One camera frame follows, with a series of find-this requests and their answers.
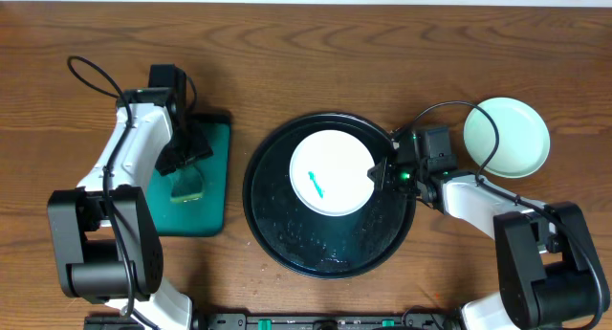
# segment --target small turquoise stick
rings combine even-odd
[[[321,198],[323,198],[323,189],[317,184],[317,180],[315,179],[315,174],[313,173],[313,171],[308,172],[308,175],[310,176],[310,180],[313,181],[313,183],[315,184],[315,188],[317,189],[318,192],[318,196],[320,196]]]

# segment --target wooden table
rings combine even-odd
[[[578,203],[610,278],[611,42],[610,10],[0,4],[0,327],[78,329],[107,310],[61,293],[47,221],[52,191],[77,184],[115,124],[113,101],[74,79],[67,55],[92,59],[123,88],[144,86],[152,63],[175,63],[206,96],[198,111],[233,114],[223,232],[163,238],[164,274],[180,291],[208,311],[372,314],[447,309],[495,292],[493,242],[419,207],[401,248],[376,270],[337,281],[289,272],[244,217],[242,180],[259,143],[314,111],[391,130],[443,100],[522,99],[546,120],[549,159],[528,178],[492,180]],[[449,124],[462,164],[472,165],[461,136],[468,112],[443,108],[426,120]]]

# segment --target round black tray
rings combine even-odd
[[[327,129],[359,139],[375,164],[393,153],[389,135],[366,119],[340,113],[301,117],[276,129],[257,148],[247,168],[243,203],[253,235],[278,263],[312,277],[344,278],[376,268],[400,247],[416,202],[374,191],[361,209],[344,216],[306,207],[291,186],[289,163],[302,140]]]

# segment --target green tray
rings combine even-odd
[[[158,235],[205,237],[217,234],[223,228],[223,213],[230,151],[230,125],[228,123],[202,123],[213,155],[195,163],[204,176],[202,198],[183,203],[172,203],[172,174],[161,176],[155,170],[146,192]]]

